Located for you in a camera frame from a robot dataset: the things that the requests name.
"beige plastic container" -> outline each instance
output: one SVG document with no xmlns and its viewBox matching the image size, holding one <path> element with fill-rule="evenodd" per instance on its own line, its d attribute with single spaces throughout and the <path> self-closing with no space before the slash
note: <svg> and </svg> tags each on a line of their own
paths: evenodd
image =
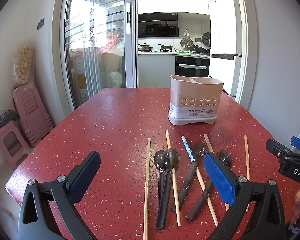
<svg viewBox="0 0 300 240">
<path fill-rule="evenodd" d="M 215 123 L 223 82 L 214 78 L 171 76 L 169 120 L 173 125 Z"/>
</svg>

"gray lower cabinet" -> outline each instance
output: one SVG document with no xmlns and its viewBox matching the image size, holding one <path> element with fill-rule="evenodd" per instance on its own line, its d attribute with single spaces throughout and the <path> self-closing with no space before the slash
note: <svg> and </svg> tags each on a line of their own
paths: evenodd
<svg viewBox="0 0 300 240">
<path fill-rule="evenodd" d="M 139 54 L 138 87 L 170 88 L 170 76 L 175 73 L 175 55 Z"/>
</svg>

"metal screw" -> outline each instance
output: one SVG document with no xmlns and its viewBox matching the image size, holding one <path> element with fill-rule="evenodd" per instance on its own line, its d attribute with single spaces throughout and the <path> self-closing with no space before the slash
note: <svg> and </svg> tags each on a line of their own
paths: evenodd
<svg viewBox="0 0 300 240">
<path fill-rule="evenodd" d="M 271 180 L 269 180 L 269 184 L 272 186 L 275 186 L 276 182 L 273 179 L 271 179 Z"/>
<path fill-rule="evenodd" d="M 58 180 L 59 182 L 63 182 L 63 181 L 66 180 L 66 176 L 65 176 L 65 175 L 60 175 L 60 176 L 57 178 L 57 180 Z"/>
<path fill-rule="evenodd" d="M 239 181 L 240 181 L 240 182 L 243 182 L 243 183 L 244 183 L 244 182 L 247 182 L 247 178 L 244 177 L 244 176 L 240 176 L 240 177 L 239 177 Z"/>
<path fill-rule="evenodd" d="M 29 185 L 33 185 L 35 183 L 35 179 L 30 179 L 29 181 L 28 181 L 28 184 Z"/>
</svg>

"red table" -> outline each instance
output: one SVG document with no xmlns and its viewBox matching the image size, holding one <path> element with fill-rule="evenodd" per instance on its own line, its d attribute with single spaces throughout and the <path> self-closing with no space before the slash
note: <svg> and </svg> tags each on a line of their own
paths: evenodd
<svg viewBox="0 0 300 240">
<path fill-rule="evenodd" d="M 82 201 L 76 204 L 78 212 L 99 240 L 142 239 L 146 148 L 147 139 L 151 138 L 149 239 L 206 239 L 215 228 L 207 205 L 197 220 L 186 221 L 202 193 L 196 178 L 180 210 L 181 227 L 177 227 L 175 213 L 169 208 L 165 230 L 154 229 L 158 170 L 153 164 L 153 155 L 167 148 L 165 130 L 169 130 L 172 147 L 180 153 L 176 171 L 179 190 L 190 168 L 182 135 L 192 146 L 196 141 L 204 140 L 203 134 L 207 133 L 215 152 L 226 149 L 231 153 L 236 175 L 246 175 L 243 137 L 247 135 L 250 180 L 264 183 L 270 178 L 275 179 L 286 218 L 289 218 L 299 185 L 278 173 L 278 160 L 265 149 L 271 135 L 254 117 L 222 94 L 216 124 L 173 126 L 168 120 L 169 102 L 169 89 L 103 89 L 44 138 L 13 173 L 7 182 L 7 190 L 21 204 L 29 179 L 45 182 L 68 174 L 95 150 L 101 155 L 101 168 Z M 203 167 L 199 169 L 206 182 L 208 178 Z M 220 222 L 226 212 L 225 206 L 215 189 L 210 198 Z M 171 190 L 169 206 L 173 203 Z M 252 209 L 253 205 L 250 205 L 234 239 L 243 232 Z"/>
</svg>

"spoon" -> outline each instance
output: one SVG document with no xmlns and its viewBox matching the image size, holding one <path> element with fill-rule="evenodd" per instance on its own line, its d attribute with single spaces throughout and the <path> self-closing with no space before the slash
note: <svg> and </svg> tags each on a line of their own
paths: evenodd
<svg viewBox="0 0 300 240">
<path fill-rule="evenodd" d="M 167 170 L 157 220 L 155 222 L 156 229 L 163 229 L 165 226 L 171 188 L 172 169 L 177 166 L 179 162 L 179 153 L 177 150 L 172 148 L 168 149 L 163 155 L 163 162 L 164 165 L 167 166 Z"/>
<path fill-rule="evenodd" d="M 224 166 L 228 166 L 230 168 L 232 167 L 231 157 L 226 150 L 219 150 L 216 155 L 218 156 L 219 160 L 222 162 Z M 202 192 L 202 195 L 199 197 L 197 203 L 194 205 L 190 214 L 187 216 L 187 220 L 193 221 L 197 217 L 199 211 L 203 208 L 203 205 L 206 203 L 211 188 L 212 188 L 212 181 L 210 179 L 206 188 Z"/>
<path fill-rule="evenodd" d="M 158 210 L 162 198 L 162 192 L 164 187 L 164 181 L 166 178 L 166 175 L 164 173 L 165 169 L 167 168 L 166 165 L 164 165 L 163 162 L 163 155 L 165 154 L 165 151 L 157 151 L 154 155 L 154 165 L 159 170 L 159 179 L 158 179 Z"/>
<path fill-rule="evenodd" d="M 204 156 L 204 154 L 206 153 L 206 149 L 207 149 L 207 145 L 205 142 L 196 142 L 193 146 L 192 146 L 192 156 L 194 157 L 194 161 L 192 161 L 191 166 L 190 166 L 190 170 L 187 174 L 186 180 L 182 185 L 182 188 L 179 192 L 178 195 L 178 199 L 179 199 L 179 207 L 181 207 L 191 184 L 192 178 L 194 176 L 195 170 L 197 169 L 197 165 L 198 165 L 198 161 L 200 158 L 202 158 Z M 174 204 L 172 209 L 173 212 L 176 211 L 176 205 Z"/>
</svg>

